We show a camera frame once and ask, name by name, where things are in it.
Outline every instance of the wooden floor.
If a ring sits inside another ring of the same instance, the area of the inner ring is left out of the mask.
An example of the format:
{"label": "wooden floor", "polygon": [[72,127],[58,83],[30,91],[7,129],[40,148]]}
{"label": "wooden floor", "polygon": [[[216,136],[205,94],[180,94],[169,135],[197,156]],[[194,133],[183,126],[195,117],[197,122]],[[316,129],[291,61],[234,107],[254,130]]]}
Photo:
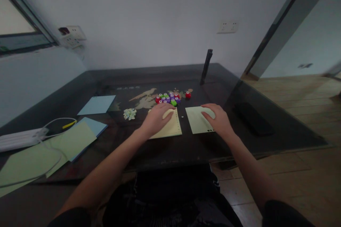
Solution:
{"label": "wooden floor", "polygon": [[[341,224],[341,82],[319,76],[242,79],[284,108],[335,147],[273,155],[259,160],[289,197],[291,205],[316,226]],[[244,226],[261,226],[261,214],[238,168],[212,164],[221,192]]]}

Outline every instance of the hand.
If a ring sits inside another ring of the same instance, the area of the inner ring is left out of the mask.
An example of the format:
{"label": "hand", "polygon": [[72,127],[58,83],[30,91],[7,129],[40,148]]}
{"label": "hand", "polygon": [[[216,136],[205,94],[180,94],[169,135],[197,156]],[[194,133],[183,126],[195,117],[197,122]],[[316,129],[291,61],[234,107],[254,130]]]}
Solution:
{"label": "hand", "polygon": [[174,112],[170,112],[164,119],[163,115],[167,110],[175,109],[171,104],[158,104],[150,110],[146,119],[143,121],[140,127],[141,131],[147,135],[148,139],[158,133],[171,119]]}
{"label": "hand", "polygon": [[235,135],[227,113],[221,108],[221,106],[216,104],[205,104],[201,106],[211,109],[216,115],[216,117],[213,119],[211,116],[209,116],[209,114],[201,112],[219,136],[221,136],[223,139],[227,139],[230,136]]}

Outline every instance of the blue paper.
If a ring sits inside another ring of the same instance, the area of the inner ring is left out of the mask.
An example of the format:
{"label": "blue paper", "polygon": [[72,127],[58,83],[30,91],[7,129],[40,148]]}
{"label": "blue paper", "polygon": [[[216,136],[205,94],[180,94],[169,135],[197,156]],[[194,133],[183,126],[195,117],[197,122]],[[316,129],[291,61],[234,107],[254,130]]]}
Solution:
{"label": "blue paper", "polygon": [[[106,127],[108,126],[104,123],[94,121],[93,119],[90,119],[88,117],[84,117],[82,120],[80,120],[78,123],[76,123],[74,125],[74,127],[77,126],[78,124],[82,123],[82,122],[86,122],[86,124],[89,126],[89,128],[91,129],[91,131],[94,133],[94,135],[96,137],[98,137],[103,132],[103,130],[105,130]],[[73,158],[71,158],[70,161],[74,161],[76,158],[78,158],[78,156],[80,154],[82,154],[86,148],[87,147],[85,147],[79,154],[77,154]]]}
{"label": "blue paper", "polygon": [[104,114],[107,112],[115,97],[115,95],[94,96],[89,100],[88,103],[86,103],[78,115]]}

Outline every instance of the table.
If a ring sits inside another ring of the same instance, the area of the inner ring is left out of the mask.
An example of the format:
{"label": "table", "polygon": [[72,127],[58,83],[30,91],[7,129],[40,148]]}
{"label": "table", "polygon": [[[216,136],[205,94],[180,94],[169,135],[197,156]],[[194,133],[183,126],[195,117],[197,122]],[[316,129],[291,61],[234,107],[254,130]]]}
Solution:
{"label": "table", "polygon": [[[148,107],[152,102],[148,97],[168,90],[184,92],[192,89],[192,98],[182,100],[178,106],[183,134],[148,140],[129,162],[126,171],[233,160],[228,146],[215,132],[192,134],[185,107],[204,103],[217,103],[223,107],[234,131],[255,156],[328,146],[322,137],[220,64],[210,64],[206,83],[200,86],[202,69],[203,65],[186,65],[87,71],[0,128],[0,135],[40,128],[60,117],[74,117],[78,120],[89,117],[106,123],[108,128],[75,162],[68,162],[49,179],[41,178],[35,183],[79,181],[140,127],[148,112],[146,108],[138,109],[136,119],[127,121],[123,118],[124,109],[140,107],[140,100],[142,105]],[[145,91],[150,93],[129,101]],[[107,113],[77,116],[94,95],[117,96]],[[234,105],[239,102],[250,103],[273,126],[276,133],[265,137],[254,135],[233,111]],[[17,150],[0,154],[0,167],[14,152]]]}

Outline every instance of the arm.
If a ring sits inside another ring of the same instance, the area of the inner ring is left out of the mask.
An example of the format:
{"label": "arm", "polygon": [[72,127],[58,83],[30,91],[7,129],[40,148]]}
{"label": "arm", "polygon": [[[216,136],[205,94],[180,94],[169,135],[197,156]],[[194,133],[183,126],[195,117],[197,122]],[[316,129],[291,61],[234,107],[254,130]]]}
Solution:
{"label": "arm", "polygon": [[282,193],[279,191],[270,176],[264,172],[260,164],[244,146],[241,139],[234,133],[226,112],[221,106],[216,104],[206,104],[202,107],[211,109],[216,117],[212,119],[207,113],[203,116],[209,121],[214,130],[222,137],[229,146],[234,160],[251,192],[251,195],[259,208],[264,213],[265,203],[269,200],[284,201]]}
{"label": "arm", "polygon": [[56,217],[75,207],[83,207],[88,211],[96,209],[140,146],[159,132],[171,119],[172,112],[162,119],[168,109],[175,109],[175,107],[171,104],[159,104],[153,107],[142,126],[135,130],[79,184]]}

